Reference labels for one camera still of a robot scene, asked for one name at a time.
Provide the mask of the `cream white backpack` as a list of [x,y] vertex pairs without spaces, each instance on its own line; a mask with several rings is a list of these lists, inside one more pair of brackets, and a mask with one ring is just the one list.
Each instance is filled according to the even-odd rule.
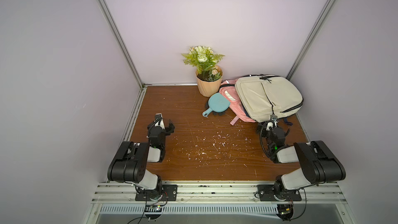
[[249,117],[257,122],[278,119],[297,113],[304,98],[289,80],[276,75],[241,77],[235,89]]

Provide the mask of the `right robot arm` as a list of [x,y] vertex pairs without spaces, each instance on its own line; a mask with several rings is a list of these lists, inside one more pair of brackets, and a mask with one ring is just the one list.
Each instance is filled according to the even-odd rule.
[[289,131],[276,120],[260,123],[257,132],[264,154],[273,163],[300,164],[295,171],[277,176],[273,185],[258,185],[260,201],[301,201],[300,191],[305,188],[346,178],[345,168],[323,141],[287,145]]

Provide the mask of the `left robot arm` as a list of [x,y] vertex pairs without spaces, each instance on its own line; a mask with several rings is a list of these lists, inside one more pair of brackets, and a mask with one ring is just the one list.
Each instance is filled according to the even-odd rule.
[[147,141],[120,144],[109,168],[109,181],[130,184],[136,189],[135,201],[176,201],[177,185],[164,185],[161,176],[147,170],[148,163],[162,163],[166,155],[166,137],[175,126],[171,120],[164,124],[162,114],[156,114],[147,127]]

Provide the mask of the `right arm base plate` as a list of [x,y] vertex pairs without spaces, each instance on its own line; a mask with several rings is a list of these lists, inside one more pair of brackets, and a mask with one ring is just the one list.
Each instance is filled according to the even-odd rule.
[[298,190],[287,190],[283,186],[258,185],[256,195],[260,201],[302,201]]

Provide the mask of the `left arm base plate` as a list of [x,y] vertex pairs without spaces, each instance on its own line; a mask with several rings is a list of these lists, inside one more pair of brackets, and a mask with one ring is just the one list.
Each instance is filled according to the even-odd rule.
[[136,188],[135,201],[176,201],[178,193],[177,185],[162,185],[154,190]]

